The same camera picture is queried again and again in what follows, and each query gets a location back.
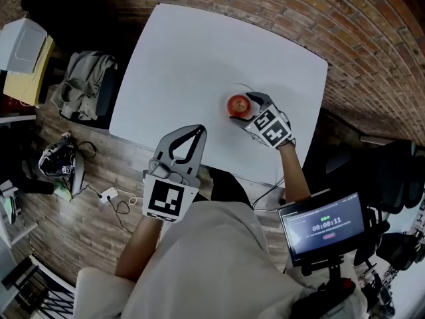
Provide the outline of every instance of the screen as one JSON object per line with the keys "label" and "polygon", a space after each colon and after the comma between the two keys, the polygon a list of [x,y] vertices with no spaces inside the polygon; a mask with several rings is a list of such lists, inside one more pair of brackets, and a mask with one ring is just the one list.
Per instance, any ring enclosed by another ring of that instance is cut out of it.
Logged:
{"label": "screen", "polygon": [[338,243],[365,230],[357,193],[312,211],[283,215],[282,220],[295,254]]}

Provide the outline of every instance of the power outlet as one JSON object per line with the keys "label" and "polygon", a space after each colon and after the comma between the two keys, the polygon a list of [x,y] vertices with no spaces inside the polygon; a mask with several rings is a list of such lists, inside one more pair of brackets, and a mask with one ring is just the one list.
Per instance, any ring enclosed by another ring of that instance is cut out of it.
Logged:
{"label": "power outlet", "polygon": [[108,190],[105,190],[103,193],[101,193],[100,196],[101,196],[100,201],[102,201],[102,203],[106,203],[108,202],[108,196],[109,196],[109,200],[111,200],[118,196],[118,192],[116,188],[111,187]]}

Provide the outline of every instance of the brick wall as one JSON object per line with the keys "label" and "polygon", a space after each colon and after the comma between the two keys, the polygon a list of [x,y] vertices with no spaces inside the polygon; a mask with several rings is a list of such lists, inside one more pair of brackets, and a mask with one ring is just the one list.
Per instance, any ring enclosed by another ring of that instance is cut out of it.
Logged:
{"label": "brick wall", "polygon": [[[329,63],[323,107],[360,131],[425,145],[425,36],[403,0],[110,0],[123,22],[143,25],[174,3],[248,21]],[[21,15],[0,0],[0,25]]]}

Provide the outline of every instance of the forearm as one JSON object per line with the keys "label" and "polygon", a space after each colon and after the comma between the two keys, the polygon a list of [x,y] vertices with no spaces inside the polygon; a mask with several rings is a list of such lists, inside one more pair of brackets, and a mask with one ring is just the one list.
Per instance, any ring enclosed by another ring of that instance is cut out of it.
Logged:
{"label": "forearm", "polygon": [[308,198],[311,194],[295,146],[286,144],[279,148],[279,152],[284,168],[286,201],[295,202]]}
{"label": "forearm", "polygon": [[117,262],[115,275],[137,282],[155,252],[162,221],[143,216]]}

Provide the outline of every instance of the person's right arm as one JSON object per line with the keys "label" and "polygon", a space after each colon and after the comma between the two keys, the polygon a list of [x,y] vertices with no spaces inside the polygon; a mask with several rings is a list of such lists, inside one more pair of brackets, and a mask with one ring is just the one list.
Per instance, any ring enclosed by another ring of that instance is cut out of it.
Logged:
{"label": "person's right arm", "polygon": [[284,168],[286,202],[307,199],[311,194],[299,164],[295,146],[288,143],[278,149]]}

